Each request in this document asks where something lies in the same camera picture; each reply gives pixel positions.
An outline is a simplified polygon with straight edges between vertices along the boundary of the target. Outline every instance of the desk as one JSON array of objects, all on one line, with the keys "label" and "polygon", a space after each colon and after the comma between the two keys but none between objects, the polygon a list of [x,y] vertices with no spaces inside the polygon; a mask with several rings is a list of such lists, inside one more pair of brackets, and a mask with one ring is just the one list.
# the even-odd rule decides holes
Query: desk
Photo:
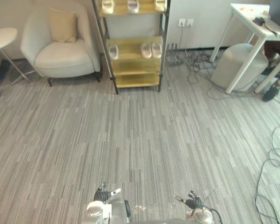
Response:
[{"label": "desk", "polygon": [[14,66],[15,69],[18,70],[18,72],[21,74],[16,80],[13,81],[12,84],[16,83],[19,81],[19,78],[25,78],[28,82],[31,83],[29,78],[26,76],[27,74],[30,74],[35,71],[31,71],[28,73],[23,73],[15,64],[14,62],[10,59],[10,57],[5,53],[5,51],[2,49],[3,47],[9,45],[11,42],[13,42],[16,37],[17,37],[18,31],[15,28],[2,28],[0,29],[0,52],[7,58],[7,60],[10,61],[10,63]]},{"label": "desk", "polygon": [[[232,16],[225,28],[225,31],[223,32],[222,38],[219,42],[219,44],[215,47],[212,56],[210,57],[210,61],[214,62],[214,59],[218,53],[218,50],[223,42],[223,39],[225,38],[225,35],[227,33],[227,30],[232,22],[232,19],[236,16],[238,17],[250,30],[250,34],[246,39],[246,43],[249,43],[251,39],[256,35],[258,37],[257,42],[255,43],[252,51],[250,52],[249,56],[247,57],[246,61],[242,65],[242,67],[239,69],[238,73],[232,80],[232,82],[229,84],[229,86],[226,89],[226,93],[229,94],[235,85],[238,83],[246,69],[249,67],[250,63],[254,59],[254,57],[257,55],[265,41],[280,41],[279,36],[275,36],[271,31],[266,29],[265,27],[258,26],[255,24],[252,20],[255,17],[261,16],[266,21],[266,25],[276,31],[280,35],[280,26],[278,26],[276,23],[271,21],[267,15],[264,15],[264,11],[269,11],[270,6],[269,5],[255,5],[255,4],[231,4],[232,8]],[[271,72],[271,74],[255,89],[256,93],[259,93],[266,84],[269,83],[269,81],[280,71],[280,62],[275,67],[275,69]]]}]

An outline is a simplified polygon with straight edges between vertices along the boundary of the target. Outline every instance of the beige cushion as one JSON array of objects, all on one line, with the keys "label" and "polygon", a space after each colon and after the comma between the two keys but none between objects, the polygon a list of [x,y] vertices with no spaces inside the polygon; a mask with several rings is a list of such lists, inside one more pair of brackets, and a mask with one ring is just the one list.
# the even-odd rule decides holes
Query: beige cushion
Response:
[{"label": "beige cushion", "polygon": [[52,42],[37,55],[35,66],[38,68],[61,68],[92,63],[84,40],[75,43]]},{"label": "beige cushion", "polygon": [[75,42],[77,38],[76,13],[50,8],[50,28],[53,41]]}]

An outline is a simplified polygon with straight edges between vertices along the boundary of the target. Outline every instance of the white wall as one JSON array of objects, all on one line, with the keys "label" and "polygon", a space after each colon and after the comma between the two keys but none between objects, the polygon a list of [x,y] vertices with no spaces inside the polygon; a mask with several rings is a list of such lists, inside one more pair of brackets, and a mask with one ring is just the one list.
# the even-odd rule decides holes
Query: white wall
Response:
[{"label": "white wall", "polygon": [[[23,58],[20,51],[21,34],[25,21],[31,13],[35,3],[53,0],[0,0],[0,28],[14,27],[18,29],[17,39],[8,45],[5,50],[12,58]],[[97,30],[91,0],[71,0],[84,4],[88,9],[91,28]],[[185,28],[182,37],[181,48],[214,47],[219,41],[221,33],[231,14],[230,3],[259,3],[268,4],[270,0],[171,0],[169,17],[168,43],[180,41],[181,28],[177,26],[180,18],[194,19],[194,26]],[[108,20],[111,25],[110,33],[113,37],[124,37],[152,34],[158,24],[158,18],[153,16],[138,16],[129,20],[134,24],[132,30],[127,29],[122,18]],[[248,30],[238,21],[229,30],[223,46],[229,46],[243,41]]]},{"label": "white wall", "polygon": [[[171,0],[167,43],[179,47],[182,28],[179,19],[194,19],[193,27],[183,28],[181,48],[214,47],[221,38],[231,16],[230,3],[269,4],[270,0]],[[235,20],[228,30],[222,46],[244,41],[249,30]]]}]

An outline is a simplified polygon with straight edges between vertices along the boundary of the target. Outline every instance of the white armchair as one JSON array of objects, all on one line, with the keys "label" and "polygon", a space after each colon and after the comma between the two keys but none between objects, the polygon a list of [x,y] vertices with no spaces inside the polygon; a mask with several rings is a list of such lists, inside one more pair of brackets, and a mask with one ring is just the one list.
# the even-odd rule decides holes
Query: white armchair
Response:
[{"label": "white armchair", "polygon": [[[76,12],[77,41],[53,42],[49,9]],[[101,71],[100,55],[91,34],[85,7],[75,2],[51,2],[37,5],[30,15],[22,36],[21,51],[35,70],[48,78],[76,77],[93,73],[97,81]]]}]

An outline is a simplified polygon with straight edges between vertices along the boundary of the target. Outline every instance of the trash can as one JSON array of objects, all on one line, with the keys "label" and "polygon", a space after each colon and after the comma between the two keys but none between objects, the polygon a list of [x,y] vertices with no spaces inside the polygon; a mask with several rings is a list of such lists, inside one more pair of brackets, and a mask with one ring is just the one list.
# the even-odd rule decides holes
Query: trash can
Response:
[{"label": "trash can", "polygon": [[[218,86],[227,88],[245,62],[252,48],[253,46],[251,44],[241,43],[226,49],[211,77],[211,81]],[[259,52],[233,90],[247,91],[267,66],[268,59],[264,54]]]}]

